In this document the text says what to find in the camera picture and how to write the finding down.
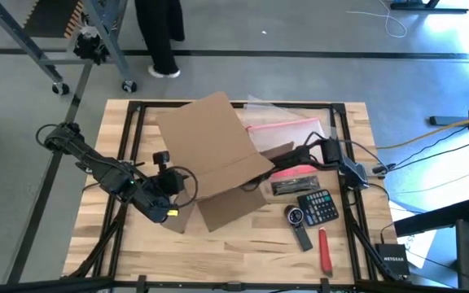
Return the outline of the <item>pink-edged mesh zip pouch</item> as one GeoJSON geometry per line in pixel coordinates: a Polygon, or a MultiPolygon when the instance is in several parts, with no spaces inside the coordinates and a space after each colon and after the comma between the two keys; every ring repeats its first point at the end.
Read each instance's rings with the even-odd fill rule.
{"type": "MultiPolygon", "coordinates": [[[[325,137],[321,121],[318,118],[292,120],[266,125],[250,125],[246,127],[246,130],[259,152],[268,151],[269,149],[279,147],[289,142],[292,142],[292,149],[294,149],[299,145],[303,145],[312,132],[316,132],[325,137]]],[[[310,149],[309,153],[319,163],[324,163],[320,147],[316,146],[310,149]]],[[[296,177],[316,171],[317,170],[312,166],[299,165],[275,173],[270,179],[271,181],[277,181],[279,178],[296,177]]]]}

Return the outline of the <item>white bubble wrap sheet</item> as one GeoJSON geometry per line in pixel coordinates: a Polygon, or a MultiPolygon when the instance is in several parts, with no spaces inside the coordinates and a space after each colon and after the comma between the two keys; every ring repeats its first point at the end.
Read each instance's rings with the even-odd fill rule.
{"type": "Polygon", "coordinates": [[[286,108],[276,107],[268,101],[248,95],[248,102],[239,116],[245,127],[278,124],[303,119],[303,116],[290,112],[286,108]]]}

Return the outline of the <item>red box cutter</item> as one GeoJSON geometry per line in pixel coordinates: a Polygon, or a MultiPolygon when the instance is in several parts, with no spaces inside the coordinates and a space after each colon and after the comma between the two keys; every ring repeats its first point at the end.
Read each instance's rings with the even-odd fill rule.
{"type": "Polygon", "coordinates": [[[330,248],[328,245],[327,232],[324,228],[320,228],[318,230],[318,244],[321,270],[325,275],[331,278],[333,275],[333,268],[331,262],[330,248]]]}

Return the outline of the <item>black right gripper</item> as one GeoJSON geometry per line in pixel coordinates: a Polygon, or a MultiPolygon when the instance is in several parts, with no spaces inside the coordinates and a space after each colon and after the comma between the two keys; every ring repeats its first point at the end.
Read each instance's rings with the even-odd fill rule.
{"type": "Polygon", "coordinates": [[[321,147],[318,142],[313,142],[308,145],[297,146],[295,152],[287,152],[272,158],[270,161],[274,164],[274,167],[271,172],[277,173],[297,165],[310,165],[315,168],[323,168],[324,164],[320,163],[315,156],[310,154],[310,150],[313,148],[320,149],[321,147]]]}

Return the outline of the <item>black network switch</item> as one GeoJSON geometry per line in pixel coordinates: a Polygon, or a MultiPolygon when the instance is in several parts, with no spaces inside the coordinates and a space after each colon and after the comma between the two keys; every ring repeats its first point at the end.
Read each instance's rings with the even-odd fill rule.
{"type": "Polygon", "coordinates": [[[377,252],[383,262],[399,276],[408,276],[410,274],[405,247],[401,244],[376,244],[377,252]]]}

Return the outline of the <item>grey metal wheeled cart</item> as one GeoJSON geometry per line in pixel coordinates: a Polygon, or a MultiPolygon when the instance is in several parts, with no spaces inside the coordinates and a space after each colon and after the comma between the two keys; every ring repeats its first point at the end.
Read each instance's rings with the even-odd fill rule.
{"type": "Polygon", "coordinates": [[[99,31],[103,44],[109,51],[107,61],[116,66],[123,78],[121,88],[133,93],[138,86],[134,80],[125,54],[119,46],[118,37],[125,10],[129,0],[81,0],[83,12],[80,24],[70,38],[30,37],[23,28],[24,22],[18,22],[3,6],[0,0],[0,27],[18,44],[21,50],[51,79],[52,92],[65,95],[69,86],[57,70],[58,65],[97,65],[90,59],[81,59],[73,53],[77,35],[82,26],[93,26],[99,31]]]}

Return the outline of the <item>brown cardboard box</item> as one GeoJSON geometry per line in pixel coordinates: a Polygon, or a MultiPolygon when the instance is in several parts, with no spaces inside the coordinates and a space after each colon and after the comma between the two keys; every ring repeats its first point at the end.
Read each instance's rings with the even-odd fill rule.
{"type": "Polygon", "coordinates": [[[192,202],[162,224],[179,234],[195,208],[213,232],[265,206],[260,189],[245,185],[270,171],[271,160],[293,147],[287,142],[258,151],[223,92],[161,113],[156,123],[173,165],[195,175],[185,180],[185,190],[176,198],[180,205],[192,202]]]}

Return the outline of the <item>black stand base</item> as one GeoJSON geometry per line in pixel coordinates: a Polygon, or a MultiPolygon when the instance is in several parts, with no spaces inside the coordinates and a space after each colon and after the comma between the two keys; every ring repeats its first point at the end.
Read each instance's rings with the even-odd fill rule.
{"type": "Polygon", "coordinates": [[[393,11],[423,11],[431,13],[468,13],[467,8],[439,8],[440,0],[399,0],[389,5],[393,11]]]}

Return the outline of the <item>black pen pack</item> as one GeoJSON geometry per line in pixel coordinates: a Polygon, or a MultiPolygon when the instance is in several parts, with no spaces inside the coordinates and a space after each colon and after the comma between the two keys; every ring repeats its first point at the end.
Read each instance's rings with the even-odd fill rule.
{"type": "Polygon", "coordinates": [[[303,191],[316,191],[320,189],[318,178],[315,176],[298,177],[285,181],[271,183],[274,196],[294,194],[303,191]]]}

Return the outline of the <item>black aluminium table frame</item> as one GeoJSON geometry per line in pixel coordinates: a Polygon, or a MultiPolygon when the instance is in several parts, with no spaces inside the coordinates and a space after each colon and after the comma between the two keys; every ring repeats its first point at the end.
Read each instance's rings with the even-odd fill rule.
{"type": "MultiPolygon", "coordinates": [[[[156,116],[193,101],[108,101],[96,149],[159,172],[152,154],[168,151],[156,116]]],[[[270,178],[257,188],[266,205],[209,232],[195,208],[183,234],[154,223],[133,205],[124,206],[94,186],[81,198],[63,272],[78,281],[103,278],[109,286],[244,290],[352,290],[384,288],[392,280],[374,244],[391,220],[388,201],[376,191],[350,189],[336,170],[316,171],[340,214],[305,227],[313,248],[302,251],[284,216],[295,195],[275,197],[270,178]],[[327,232],[333,275],[320,266],[318,230],[327,232]]]]}

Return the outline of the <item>black desk calculator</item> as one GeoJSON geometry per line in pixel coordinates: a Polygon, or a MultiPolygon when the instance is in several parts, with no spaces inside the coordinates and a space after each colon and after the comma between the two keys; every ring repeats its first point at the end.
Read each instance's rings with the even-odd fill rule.
{"type": "Polygon", "coordinates": [[[304,213],[307,226],[316,226],[334,221],[339,213],[328,190],[317,190],[296,198],[300,210],[304,213]]]}

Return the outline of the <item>black tangled bundle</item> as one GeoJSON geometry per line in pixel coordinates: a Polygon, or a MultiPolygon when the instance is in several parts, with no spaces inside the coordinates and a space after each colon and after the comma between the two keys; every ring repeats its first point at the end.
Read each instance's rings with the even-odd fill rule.
{"type": "Polygon", "coordinates": [[[99,31],[93,26],[82,26],[75,41],[73,53],[81,59],[90,59],[100,65],[107,61],[109,51],[103,44],[99,31]]]}

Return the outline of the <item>grey floor bar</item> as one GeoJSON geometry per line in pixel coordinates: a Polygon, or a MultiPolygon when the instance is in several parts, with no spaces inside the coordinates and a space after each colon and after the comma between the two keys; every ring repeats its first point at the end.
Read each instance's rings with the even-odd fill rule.
{"type": "Polygon", "coordinates": [[[432,126],[446,126],[466,119],[466,117],[461,116],[430,116],[428,123],[432,126]]]}

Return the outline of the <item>person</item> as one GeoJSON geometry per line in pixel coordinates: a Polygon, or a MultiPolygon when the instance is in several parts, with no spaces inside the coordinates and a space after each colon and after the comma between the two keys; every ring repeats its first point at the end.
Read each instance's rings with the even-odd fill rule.
{"type": "Polygon", "coordinates": [[[185,40],[180,0],[134,0],[134,5],[142,38],[151,54],[148,72],[156,78],[178,77],[180,70],[171,41],[185,40]]]}

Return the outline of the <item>black ribbed foam block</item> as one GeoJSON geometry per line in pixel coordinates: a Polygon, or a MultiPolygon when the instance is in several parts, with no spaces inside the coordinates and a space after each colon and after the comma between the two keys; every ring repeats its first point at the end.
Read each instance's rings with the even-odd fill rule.
{"type": "Polygon", "coordinates": [[[23,28],[30,37],[70,38],[80,24],[81,0],[35,0],[23,28]]]}

